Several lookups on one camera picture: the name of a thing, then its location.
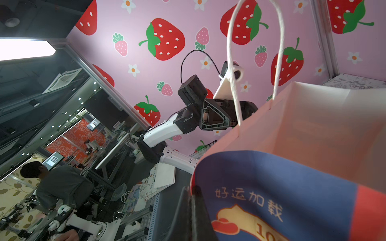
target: monitor screen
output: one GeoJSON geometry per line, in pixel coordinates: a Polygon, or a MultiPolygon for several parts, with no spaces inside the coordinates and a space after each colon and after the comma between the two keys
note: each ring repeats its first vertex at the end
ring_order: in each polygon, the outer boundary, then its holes
{"type": "Polygon", "coordinates": [[[94,118],[94,119],[87,125],[87,128],[89,128],[91,131],[93,131],[99,124],[100,124],[100,121],[98,121],[98,119],[94,118]]]}
{"type": "Polygon", "coordinates": [[[61,160],[63,160],[64,156],[62,156],[59,152],[54,152],[51,156],[49,156],[42,165],[47,167],[48,170],[51,170],[55,167],[61,160]]]}

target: white flower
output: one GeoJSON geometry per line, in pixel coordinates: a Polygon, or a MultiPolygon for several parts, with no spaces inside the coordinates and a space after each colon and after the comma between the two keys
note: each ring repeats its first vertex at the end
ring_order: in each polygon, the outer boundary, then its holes
{"type": "Polygon", "coordinates": [[[215,133],[215,136],[220,136],[222,130],[214,130],[213,132],[215,133]]]}
{"type": "Polygon", "coordinates": [[[308,5],[307,0],[295,1],[295,10],[293,11],[293,13],[297,13],[297,12],[303,13],[303,8],[307,5],[308,5]]]}
{"type": "Polygon", "coordinates": [[[139,69],[137,69],[137,65],[131,65],[129,64],[129,71],[128,73],[133,74],[134,77],[137,76],[137,74],[141,73],[139,69]]]}
{"type": "Polygon", "coordinates": [[[123,0],[122,8],[125,8],[129,13],[131,13],[131,9],[135,8],[135,3],[133,0],[123,0]]]}
{"type": "Polygon", "coordinates": [[[251,86],[252,85],[248,84],[248,81],[246,81],[244,84],[240,84],[241,92],[248,92],[251,86]]]}
{"type": "Polygon", "coordinates": [[[362,62],[363,59],[359,57],[359,52],[349,52],[349,56],[347,57],[347,60],[351,60],[353,64],[357,64],[358,62],[362,62]]]}
{"type": "Polygon", "coordinates": [[[326,68],[324,68],[324,64],[322,64],[322,65],[319,66],[319,67],[316,67],[316,68],[315,68],[315,71],[316,71],[316,72],[315,72],[314,76],[316,76],[316,75],[321,76],[325,70],[326,70],[326,68]]]}
{"type": "Polygon", "coordinates": [[[204,5],[205,3],[207,3],[208,0],[193,0],[196,5],[194,6],[194,9],[197,10],[197,9],[201,9],[201,10],[204,10],[204,5]]]}
{"type": "Polygon", "coordinates": [[[212,64],[212,61],[206,56],[204,60],[200,60],[200,63],[202,64],[201,69],[210,69],[209,65],[212,64]]]}

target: computer monitor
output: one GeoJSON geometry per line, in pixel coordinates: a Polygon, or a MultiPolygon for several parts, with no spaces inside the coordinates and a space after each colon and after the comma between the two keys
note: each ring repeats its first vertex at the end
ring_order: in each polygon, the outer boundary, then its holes
{"type": "Polygon", "coordinates": [[[63,159],[64,156],[62,156],[59,152],[54,152],[44,162],[42,162],[42,165],[47,167],[48,170],[51,170],[63,159]]]}

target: person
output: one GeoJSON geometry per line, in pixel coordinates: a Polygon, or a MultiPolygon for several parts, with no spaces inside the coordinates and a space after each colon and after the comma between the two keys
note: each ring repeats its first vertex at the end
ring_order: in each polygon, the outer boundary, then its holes
{"type": "Polygon", "coordinates": [[[64,234],[61,234],[55,241],[79,241],[79,236],[75,230],[71,229],[64,234]]]}
{"type": "MultiPolygon", "coordinates": [[[[67,165],[48,171],[44,165],[37,161],[25,164],[20,170],[20,174],[24,178],[41,179],[36,189],[36,197],[42,207],[47,209],[54,209],[58,199],[63,199],[63,204],[76,206],[75,194],[77,188],[83,182],[90,182],[80,173],[80,169],[67,165]]],[[[91,194],[90,197],[103,204],[106,202],[104,197],[95,194],[91,194]]],[[[93,214],[94,218],[97,216],[98,204],[92,206],[80,205],[80,207],[75,207],[77,216],[81,218],[86,218],[89,214],[93,214]]]]}

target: black cable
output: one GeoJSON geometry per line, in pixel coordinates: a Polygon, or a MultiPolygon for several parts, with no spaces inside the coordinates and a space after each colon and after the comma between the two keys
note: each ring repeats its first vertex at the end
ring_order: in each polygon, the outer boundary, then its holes
{"type": "MultiPolygon", "coordinates": [[[[206,54],[206,55],[208,56],[208,58],[210,59],[210,61],[212,61],[213,65],[216,67],[216,70],[217,70],[218,74],[220,74],[220,71],[218,70],[216,64],[214,63],[214,61],[212,60],[212,58],[211,58],[206,52],[204,52],[204,51],[202,51],[202,50],[195,49],[195,50],[190,51],[189,54],[191,54],[191,53],[193,53],[193,52],[195,52],[195,51],[200,51],[200,52],[203,52],[204,54],[206,54]]],[[[180,75],[180,77],[181,77],[181,84],[182,84],[182,65],[184,64],[184,61],[185,61],[186,57],[189,56],[189,54],[187,54],[187,55],[185,56],[184,60],[182,60],[182,63],[181,63],[181,75],[180,75]]]]}

